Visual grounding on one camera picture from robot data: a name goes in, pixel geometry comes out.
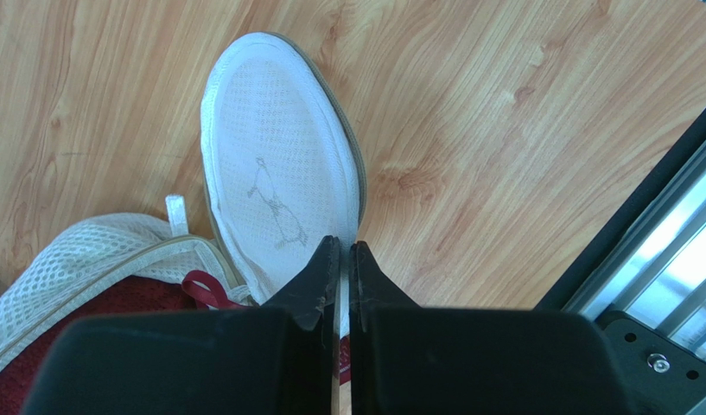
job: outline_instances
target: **wooden table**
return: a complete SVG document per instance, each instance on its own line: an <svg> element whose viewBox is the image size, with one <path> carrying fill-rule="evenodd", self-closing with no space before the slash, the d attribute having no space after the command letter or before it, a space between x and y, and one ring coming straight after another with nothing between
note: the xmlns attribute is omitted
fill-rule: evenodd
<svg viewBox="0 0 706 415"><path fill-rule="evenodd" d="M423 304L528 308L706 106L706 5L0 1L0 294L58 233L202 195L199 104L283 33L367 164L359 237Z"/></svg>

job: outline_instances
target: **metal screw head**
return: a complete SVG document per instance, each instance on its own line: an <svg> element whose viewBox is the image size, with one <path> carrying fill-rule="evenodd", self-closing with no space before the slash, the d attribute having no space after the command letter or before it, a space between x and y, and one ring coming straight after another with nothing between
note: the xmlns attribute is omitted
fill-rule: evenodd
<svg viewBox="0 0 706 415"><path fill-rule="evenodd" d="M649 357L646 358L646 363L648 363L649 367L654 369L654 372L657 372L658 374L663 374L670 370L670 362L667 361L667 358L663 354L650 354Z"/></svg>

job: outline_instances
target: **white bag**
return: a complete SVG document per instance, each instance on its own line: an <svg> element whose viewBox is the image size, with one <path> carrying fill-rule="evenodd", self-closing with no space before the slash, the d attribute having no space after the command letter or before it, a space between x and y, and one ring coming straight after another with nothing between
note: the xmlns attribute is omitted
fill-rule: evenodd
<svg viewBox="0 0 706 415"><path fill-rule="evenodd" d="M322 237L337 236L343 249L355 241L366 202L359 148L319 70L288 39L249 34L220 56L201 104L201 150L219 248L188 234L183 198L175 195L167 198L169 222L108 214L69 227L0 298L0 371L130 275L180 284L202 270L233 302L264 303L308 263Z"/></svg>

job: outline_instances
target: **black strip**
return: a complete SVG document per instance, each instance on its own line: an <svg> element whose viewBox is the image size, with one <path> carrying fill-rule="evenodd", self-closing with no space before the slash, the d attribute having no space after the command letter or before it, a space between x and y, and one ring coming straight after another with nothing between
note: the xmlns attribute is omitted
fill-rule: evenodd
<svg viewBox="0 0 706 415"><path fill-rule="evenodd" d="M613 217L595 235L567 271L537 304L537 310L561 310L582 283L619 244L629 227L657 198L680 169L706 141L706 108L672 145L644 181L631 193Z"/></svg>

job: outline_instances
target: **line drawing on mesh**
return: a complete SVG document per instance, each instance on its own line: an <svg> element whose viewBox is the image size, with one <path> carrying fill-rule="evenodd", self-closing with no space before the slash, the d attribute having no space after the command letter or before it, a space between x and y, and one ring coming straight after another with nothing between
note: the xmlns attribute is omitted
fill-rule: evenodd
<svg viewBox="0 0 706 415"><path fill-rule="evenodd" d="M261 201L268 206L270 212L273 214L273 219L278 227L278 232L282 237L281 240L276 243L276 249L281 249L284 246L295 242L298 242L302 244L302 246L306 247L308 239L307 233L304 232L304 228L302 227L302 223L299 221L299 218L297 218L294 212L291 212L291 209L289 209L289 207L281 201L281 198L278 197L276 187L273 185L273 180L271 179L268 168L265 165L265 160L259 156L256 157L256 163L258 164L256 179L253 182L253 187L248 190L248 197L251 198L254 195L258 195ZM264 195L264 191L258 186L261 181L266 181L268 183L267 187L270 188L273 195ZM289 229L286 231L283 229L282 223L289 222L289 220L284 220L284 216L286 216L286 218L290 218L291 222L294 224L292 225L293 229L291 229L290 232L288 232Z"/></svg>

